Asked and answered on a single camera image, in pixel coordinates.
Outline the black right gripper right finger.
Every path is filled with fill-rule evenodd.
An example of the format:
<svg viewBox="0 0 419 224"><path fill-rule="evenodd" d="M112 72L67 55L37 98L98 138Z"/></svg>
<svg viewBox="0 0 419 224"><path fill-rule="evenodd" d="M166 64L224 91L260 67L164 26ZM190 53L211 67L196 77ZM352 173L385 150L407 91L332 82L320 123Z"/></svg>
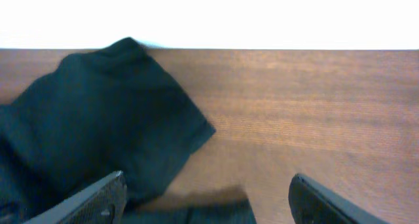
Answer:
<svg viewBox="0 0 419 224"><path fill-rule="evenodd" d="M288 201L297 224L387 224L304 174L292 178Z"/></svg>

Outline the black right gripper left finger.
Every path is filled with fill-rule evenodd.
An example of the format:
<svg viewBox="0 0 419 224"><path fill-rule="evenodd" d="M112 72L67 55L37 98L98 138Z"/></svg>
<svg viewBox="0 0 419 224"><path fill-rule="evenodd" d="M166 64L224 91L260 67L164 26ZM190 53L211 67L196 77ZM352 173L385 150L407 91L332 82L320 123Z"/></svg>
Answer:
<svg viewBox="0 0 419 224"><path fill-rule="evenodd" d="M117 224L127 203L121 171L112 172L25 224Z"/></svg>

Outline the black shorts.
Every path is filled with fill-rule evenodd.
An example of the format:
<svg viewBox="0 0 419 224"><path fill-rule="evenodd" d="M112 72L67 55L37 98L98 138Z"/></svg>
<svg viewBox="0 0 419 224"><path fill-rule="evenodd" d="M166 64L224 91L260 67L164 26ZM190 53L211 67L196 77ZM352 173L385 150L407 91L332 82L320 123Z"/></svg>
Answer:
<svg viewBox="0 0 419 224"><path fill-rule="evenodd" d="M123 223L254 223L248 200L137 212L215 129L135 40L66 56L1 106L1 222L23 223L114 171Z"/></svg>

